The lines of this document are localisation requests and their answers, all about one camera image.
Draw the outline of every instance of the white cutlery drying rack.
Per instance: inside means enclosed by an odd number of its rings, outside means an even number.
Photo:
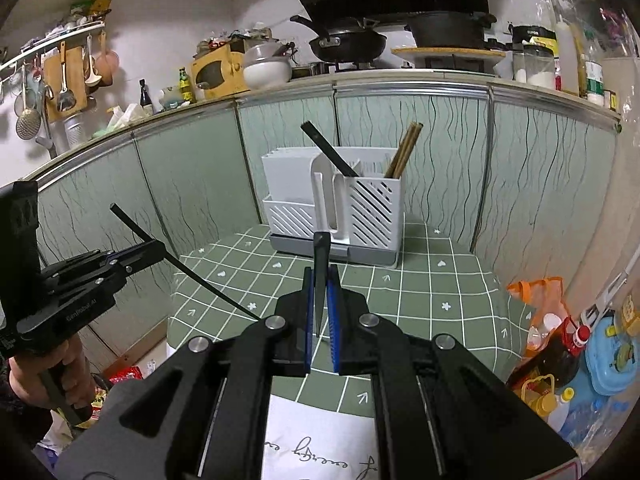
[[[402,237],[402,179],[385,178],[396,148],[336,152],[361,176],[345,177],[319,148],[279,148],[262,157],[270,194],[262,202],[277,251],[313,255],[328,231],[334,259],[393,266]]]

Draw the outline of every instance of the white ladle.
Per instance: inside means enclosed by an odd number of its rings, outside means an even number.
[[[89,77],[84,80],[87,86],[96,86],[102,79],[101,75],[95,73],[94,58],[91,57],[91,35],[86,37],[86,54],[89,57]]]

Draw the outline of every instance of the wooden baseboard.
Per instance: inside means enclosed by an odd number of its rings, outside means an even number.
[[[103,376],[109,378],[120,370],[129,368],[140,361],[140,359],[155,348],[159,342],[166,338],[166,326],[167,320],[163,319],[155,327],[149,330],[149,332],[143,335],[136,343],[134,343],[126,352],[124,352],[123,355],[107,366],[102,371]]]

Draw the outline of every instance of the wooden chopstick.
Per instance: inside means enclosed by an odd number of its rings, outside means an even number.
[[[414,150],[414,146],[416,141],[418,140],[418,136],[422,131],[422,127],[424,125],[422,123],[418,123],[412,129],[411,136],[406,140],[406,147],[402,150],[402,156],[398,160],[398,164],[394,170],[393,178],[400,178],[404,168],[406,167],[407,162],[409,161],[409,157],[411,156],[412,151]]]
[[[398,165],[398,160],[400,159],[402,150],[404,150],[406,146],[405,141],[409,138],[410,133],[416,126],[417,126],[417,123],[414,123],[412,121],[409,124],[409,127],[406,129],[406,133],[404,134],[404,136],[402,136],[402,139],[400,139],[400,144],[398,146],[398,149],[396,150],[396,154],[394,155],[394,158],[391,160],[391,164],[389,165],[389,167],[386,168],[385,178],[393,178],[394,171],[396,170],[396,166]]]

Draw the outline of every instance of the human hand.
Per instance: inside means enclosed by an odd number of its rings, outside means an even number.
[[[89,372],[89,362],[82,351],[78,334],[71,336],[62,345],[45,356],[18,354],[9,359],[9,384],[14,393],[25,403],[40,408],[53,406],[47,391],[38,376],[59,362],[65,365],[61,384],[66,402],[75,408],[83,408],[95,399],[95,382]]]

